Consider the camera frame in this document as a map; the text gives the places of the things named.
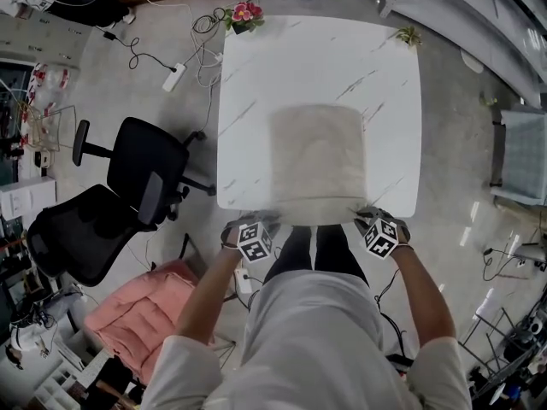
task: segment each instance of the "white sneaker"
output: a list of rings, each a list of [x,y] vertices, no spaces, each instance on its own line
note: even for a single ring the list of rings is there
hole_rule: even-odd
[[[135,18],[136,18],[135,11],[131,8],[127,8],[127,9],[129,9],[129,13],[125,17],[123,17],[121,20],[126,24],[131,24],[135,21]]]

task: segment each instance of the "flower pot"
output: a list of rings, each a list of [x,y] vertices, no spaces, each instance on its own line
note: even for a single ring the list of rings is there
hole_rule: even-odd
[[[232,29],[236,32],[236,35],[240,33],[247,32],[249,30],[248,26],[240,26],[239,24],[232,24]]]

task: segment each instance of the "t-shirt sleeve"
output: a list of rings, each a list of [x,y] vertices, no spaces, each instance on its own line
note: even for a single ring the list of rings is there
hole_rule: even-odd
[[[418,352],[407,381],[425,409],[471,408],[458,343],[453,337],[441,337],[426,343]]]
[[[219,359],[203,343],[171,336],[163,342],[142,410],[195,410],[222,381]]]

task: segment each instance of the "black pants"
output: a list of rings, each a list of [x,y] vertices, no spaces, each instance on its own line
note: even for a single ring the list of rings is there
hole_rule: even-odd
[[[274,276],[291,270],[312,270],[309,244],[311,228],[295,226],[287,238],[278,260],[269,270],[264,284]],[[340,225],[319,226],[317,228],[317,255],[315,270],[323,272],[348,273],[361,278],[367,285],[361,267],[350,252],[348,240]]]

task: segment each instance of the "fiducial marker cube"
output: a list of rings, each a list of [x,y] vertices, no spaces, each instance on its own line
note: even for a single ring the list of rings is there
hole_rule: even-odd
[[[399,244],[397,225],[378,218],[368,228],[360,245],[375,257],[385,260]]]
[[[272,254],[272,239],[262,222],[239,227],[238,249],[249,263],[264,260]]]

